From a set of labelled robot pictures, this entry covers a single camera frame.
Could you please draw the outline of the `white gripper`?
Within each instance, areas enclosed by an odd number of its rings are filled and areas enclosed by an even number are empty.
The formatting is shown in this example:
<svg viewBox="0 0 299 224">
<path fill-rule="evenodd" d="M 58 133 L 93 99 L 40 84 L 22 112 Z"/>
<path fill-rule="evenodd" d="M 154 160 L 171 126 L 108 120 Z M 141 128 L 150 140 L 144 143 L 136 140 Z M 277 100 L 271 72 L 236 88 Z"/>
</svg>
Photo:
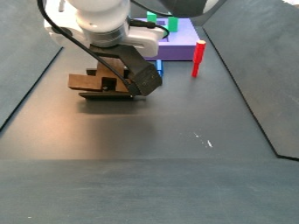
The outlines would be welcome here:
<svg viewBox="0 0 299 224">
<path fill-rule="evenodd" d="M 54 20 L 60 28 L 65 28 L 72 37 L 84 45 L 112 47 L 116 45 L 133 46 L 144 57 L 154 57 L 159 52 L 159 40 L 164 32 L 159 28 L 129 27 L 126 20 L 86 21 L 78 18 Z"/>
</svg>

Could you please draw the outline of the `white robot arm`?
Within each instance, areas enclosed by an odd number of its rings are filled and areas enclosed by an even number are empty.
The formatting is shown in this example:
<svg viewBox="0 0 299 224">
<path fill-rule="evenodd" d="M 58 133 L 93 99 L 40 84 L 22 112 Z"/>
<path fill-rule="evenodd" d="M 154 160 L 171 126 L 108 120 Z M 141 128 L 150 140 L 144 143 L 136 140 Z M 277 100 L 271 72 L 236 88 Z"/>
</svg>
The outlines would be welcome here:
<svg viewBox="0 0 299 224">
<path fill-rule="evenodd" d="M 60 46 L 69 46 L 58 29 L 84 46 L 110 47 L 129 45 L 145 57 L 157 54 L 157 41 L 164 32 L 160 28 L 136 28 L 130 4 L 136 0 L 41 0 L 44 29 Z"/>
</svg>

